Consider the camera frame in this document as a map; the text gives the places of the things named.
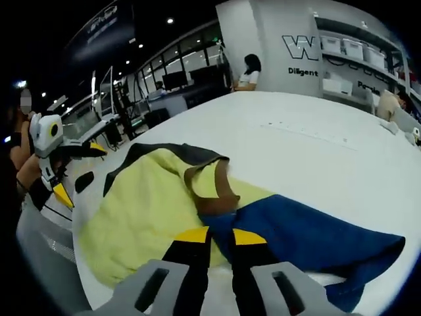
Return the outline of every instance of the computer monitor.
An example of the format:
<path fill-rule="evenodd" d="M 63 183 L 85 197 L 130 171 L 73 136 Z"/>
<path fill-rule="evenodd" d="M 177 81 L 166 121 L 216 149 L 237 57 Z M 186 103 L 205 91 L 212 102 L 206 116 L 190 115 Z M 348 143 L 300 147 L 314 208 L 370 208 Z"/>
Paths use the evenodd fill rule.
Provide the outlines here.
<path fill-rule="evenodd" d="M 171 90 L 174 88 L 179 88 L 181 86 L 187 85 L 187 76 L 184 71 L 172 72 L 170 74 L 165 74 L 162 76 L 162 81 L 164 81 L 164 86 L 166 90 Z"/>
<path fill-rule="evenodd" d="M 192 70 L 190 76 L 195 84 L 224 84 L 224 71 L 218 66 L 209 66 Z"/>

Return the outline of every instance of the gray gripper frame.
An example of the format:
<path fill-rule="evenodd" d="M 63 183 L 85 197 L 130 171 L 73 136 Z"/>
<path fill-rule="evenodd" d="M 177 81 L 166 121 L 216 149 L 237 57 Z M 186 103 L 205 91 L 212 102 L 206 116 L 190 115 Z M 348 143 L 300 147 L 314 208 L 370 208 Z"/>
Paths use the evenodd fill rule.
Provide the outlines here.
<path fill-rule="evenodd" d="M 188 265 L 150 260 L 114 289 L 111 300 L 95 311 L 77 316 L 172 316 L 178 292 L 189 270 Z"/>
<path fill-rule="evenodd" d="M 326 290 L 289 262 L 251 268 L 259 287 L 267 316 L 344 316 L 349 314 L 328 301 Z"/>

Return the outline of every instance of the white table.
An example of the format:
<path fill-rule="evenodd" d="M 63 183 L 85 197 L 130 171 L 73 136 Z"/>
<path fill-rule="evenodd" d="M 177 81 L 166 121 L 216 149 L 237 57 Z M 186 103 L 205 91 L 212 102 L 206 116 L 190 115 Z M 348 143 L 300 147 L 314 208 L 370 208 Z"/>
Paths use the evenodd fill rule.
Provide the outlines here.
<path fill-rule="evenodd" d="M 366 285 L 355 312 L 378 315 L 399 291 L 421 246 L 421 152 L 402 132 L 345 105 L 303 95 L 236 92 L 183 112 L 132 142 L 187 143 L 231 158 L 230 174 L 364 228 L 407 238 L 401 256 Z M 94 182 L 74 196 L 74 250 L 86 296 L 96 309 L 112 295 L 84 261 L 78 232 L 101 202 L 108 172 L 129 145 L 94 168 Z M 202 314 L 237 315 L 230 272 L 210 272 Z M 322 284 L 332 281 L 312 275 Z"/>

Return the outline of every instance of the black cable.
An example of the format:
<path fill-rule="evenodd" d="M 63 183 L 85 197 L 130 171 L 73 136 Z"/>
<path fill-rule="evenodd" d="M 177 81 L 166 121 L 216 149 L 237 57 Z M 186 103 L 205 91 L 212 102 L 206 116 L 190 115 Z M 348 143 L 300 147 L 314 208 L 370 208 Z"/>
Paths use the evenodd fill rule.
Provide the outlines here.
<path fill-rule="evenodd" d="M 69 220 L 70 222 L 72 221 L 71 219 L 69 219 L 67 216 L 64 216 L 63 214 L 60 214 L 59 212 L 57 212 L 56 210 L 52 209 L 50 206 L 48 206 L 47 204 L 44 204 L 44 206 L 46 208 L 48 208 L 50 211 L 53 211 L 54 213 L 60 215 L 61 217 L 64 217 L 65 219 Z"/>

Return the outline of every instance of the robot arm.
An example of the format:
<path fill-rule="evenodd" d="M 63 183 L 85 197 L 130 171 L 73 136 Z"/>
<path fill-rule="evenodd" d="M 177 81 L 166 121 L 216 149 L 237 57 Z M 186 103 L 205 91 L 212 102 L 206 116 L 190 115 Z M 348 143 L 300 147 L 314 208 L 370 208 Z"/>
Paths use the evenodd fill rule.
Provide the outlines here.
<path fill-rule="evenodd" d="M 68 207 L 74 207 L 67 191 L 51 166 L 51 156 L 80 159 L 100 157 L 107 152 L 98 144 L 69 140 L 63 134 L 60 115 L 41 117 L 36 114 L 30 123 L 30 135 L 34 142 L 35 154 L 39 157 L 41 179 L 45 187 L 53 191 L 57 199 Z"/>
<path fill-rule="evenodd" d="M 338 309 L 323 286 L 291 263 L 280 263 L 264 238 L 240 229 L 233 234 L 232 287 L 241 316 L 358 315 Z M 77 316 L 199 316 L 210 252 L 208 227 L 188 230 L 162 260 L 150 260 L 118 284 L 109 302 Z"/>

